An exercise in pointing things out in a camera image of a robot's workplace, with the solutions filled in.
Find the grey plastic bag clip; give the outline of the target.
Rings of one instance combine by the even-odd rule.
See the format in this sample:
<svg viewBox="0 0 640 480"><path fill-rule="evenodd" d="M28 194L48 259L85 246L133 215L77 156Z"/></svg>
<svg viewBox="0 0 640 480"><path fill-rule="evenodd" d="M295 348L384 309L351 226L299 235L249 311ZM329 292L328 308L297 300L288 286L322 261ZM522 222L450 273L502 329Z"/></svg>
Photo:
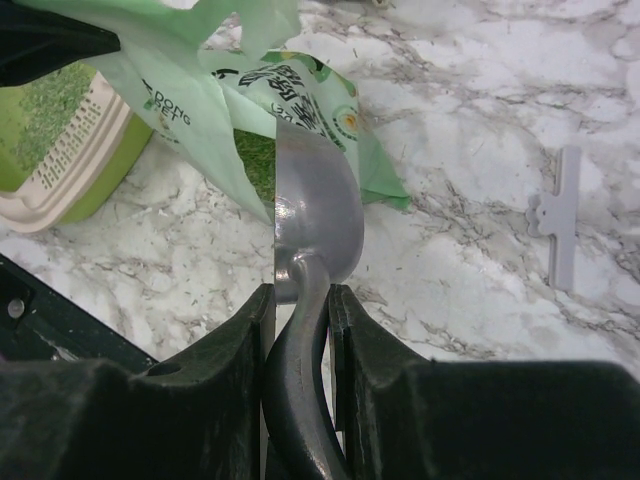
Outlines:
<svg viewBox="0 0 640 480"><path fill-rule="evenodd" d="M574 286L581 156L580 147L565 146L556 165L554 192L532 195L525 212L529 235L550 238L549 285L565 292Z"/></svg>

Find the green cat litter pellets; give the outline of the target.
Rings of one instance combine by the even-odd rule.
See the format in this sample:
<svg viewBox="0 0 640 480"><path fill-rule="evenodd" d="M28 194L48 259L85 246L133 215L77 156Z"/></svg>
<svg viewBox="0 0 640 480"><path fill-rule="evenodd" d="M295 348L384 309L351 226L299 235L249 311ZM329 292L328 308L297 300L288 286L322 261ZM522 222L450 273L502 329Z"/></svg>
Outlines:
<svg viewBox="0 0 640 480"><path fill-rule="evenodd" d="M67 124L89 91L96 70L74 63L24 87L19 105L26 116L15 155L26 170L34 169Z"/></svg>

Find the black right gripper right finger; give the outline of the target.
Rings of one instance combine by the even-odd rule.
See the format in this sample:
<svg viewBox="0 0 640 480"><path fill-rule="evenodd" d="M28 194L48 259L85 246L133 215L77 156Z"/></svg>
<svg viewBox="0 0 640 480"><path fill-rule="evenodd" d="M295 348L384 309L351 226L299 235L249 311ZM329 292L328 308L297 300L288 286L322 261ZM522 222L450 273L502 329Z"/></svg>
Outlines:
<svg viewBox="0 0 640 480"><path fill-rule="evenodd" d="M334 412L357 479L635 479L639 384L602 361L427 359L353 291L327 298Z"/></svg>

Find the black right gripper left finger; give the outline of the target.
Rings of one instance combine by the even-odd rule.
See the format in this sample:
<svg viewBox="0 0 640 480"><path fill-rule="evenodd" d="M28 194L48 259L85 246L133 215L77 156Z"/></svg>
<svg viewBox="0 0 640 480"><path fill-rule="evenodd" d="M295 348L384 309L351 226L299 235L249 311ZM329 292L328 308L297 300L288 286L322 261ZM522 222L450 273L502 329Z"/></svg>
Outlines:
<svg viewBox="0 0 640 480"><path fill-rule="evenodd" d="M5 479L261 479L274 289L135 374L103 359L1 366Z"/></svg>

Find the silver metal scoop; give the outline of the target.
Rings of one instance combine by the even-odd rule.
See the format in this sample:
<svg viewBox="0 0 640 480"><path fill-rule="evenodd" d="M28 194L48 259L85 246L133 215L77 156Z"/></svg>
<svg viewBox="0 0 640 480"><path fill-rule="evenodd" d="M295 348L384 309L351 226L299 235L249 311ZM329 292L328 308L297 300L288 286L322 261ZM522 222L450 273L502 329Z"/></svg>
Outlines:
<svg viewBox="0 0 640 480"><path fill-rule="evenodd" d="M275 297L295 309L268 354L263 411L273 447L295 479L350 474L321 375L331 285L357 266L364 243L360 189L329 139L276 124Z"/></svg>

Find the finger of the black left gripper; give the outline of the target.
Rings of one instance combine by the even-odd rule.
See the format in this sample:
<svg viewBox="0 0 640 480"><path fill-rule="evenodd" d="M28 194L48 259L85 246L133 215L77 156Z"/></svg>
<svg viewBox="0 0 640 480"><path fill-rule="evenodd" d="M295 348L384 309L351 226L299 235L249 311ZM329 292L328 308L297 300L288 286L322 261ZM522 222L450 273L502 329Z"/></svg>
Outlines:
<svg viewBox="0 0 640 480"><path fill-rule="evenodd" d="M74 62L120 50L111 31L56 13L1 3L1 86L16 87Z"/></svg>

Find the green cat litter bag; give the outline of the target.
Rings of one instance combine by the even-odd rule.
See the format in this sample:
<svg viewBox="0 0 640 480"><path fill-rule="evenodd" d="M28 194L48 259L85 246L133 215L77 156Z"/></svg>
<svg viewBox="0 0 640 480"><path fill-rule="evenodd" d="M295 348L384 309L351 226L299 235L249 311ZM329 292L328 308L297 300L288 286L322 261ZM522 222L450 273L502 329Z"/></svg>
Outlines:
<svg viewBox="0 0 640 480"><path fill-rule="evenodd" d="M113 32L118 52L95 67L128 105L216 188L264 222L273 217L234 141L286 120L346 156L364 203L409 196L359 111L354 83L315 57L286 51L300 30L294 1L74 1L58 11Z"/></svg>

